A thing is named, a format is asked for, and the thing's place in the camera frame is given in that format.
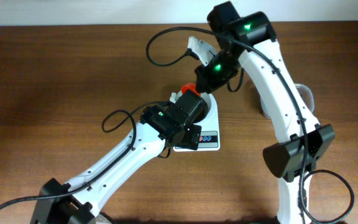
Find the orange measuring scoop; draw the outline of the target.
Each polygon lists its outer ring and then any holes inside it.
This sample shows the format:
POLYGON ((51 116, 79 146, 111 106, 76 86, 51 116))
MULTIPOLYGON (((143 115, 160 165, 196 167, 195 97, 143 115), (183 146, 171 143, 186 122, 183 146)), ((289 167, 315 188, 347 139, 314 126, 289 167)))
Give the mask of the orange measuring scoop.
POLYGON ((196 91, 196 84, 195 83, 187 83, 181 87, 181 93, 185 94, 187 91, 191 91, 194 94, 201 96, 201 93, 196 91))

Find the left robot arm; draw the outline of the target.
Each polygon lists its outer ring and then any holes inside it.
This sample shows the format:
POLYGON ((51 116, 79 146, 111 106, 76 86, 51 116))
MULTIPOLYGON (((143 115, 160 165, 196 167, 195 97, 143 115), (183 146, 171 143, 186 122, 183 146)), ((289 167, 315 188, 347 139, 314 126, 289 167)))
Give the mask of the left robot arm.
POLYGON ((130 133, 96 164, 64 184, 51 179, 41 188, 32 223, 96 223, 113 193, 164 149, 201 150, 208 139, 202 130, 217 104, 211 94, 187 90, 139 109, 130 133))

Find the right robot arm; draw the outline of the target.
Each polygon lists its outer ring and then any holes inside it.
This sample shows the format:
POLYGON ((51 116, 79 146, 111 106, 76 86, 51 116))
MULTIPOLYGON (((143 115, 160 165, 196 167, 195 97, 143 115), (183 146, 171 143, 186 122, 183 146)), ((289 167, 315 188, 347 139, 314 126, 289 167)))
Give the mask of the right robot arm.
POLYGON ((253 81, 267 109, 277 143, 263 150, 264 161, 278 179, 279 223, 317 223, 308 211, 310 179, 316 163, 332 143, 331 125, 320 125, 306 106, 283 61, 280 44, 263 12, 241 17, 231 2, 214 6, 207 16, 220 52, 199 54, 196 91, 212 93, 237 69, 253 81))

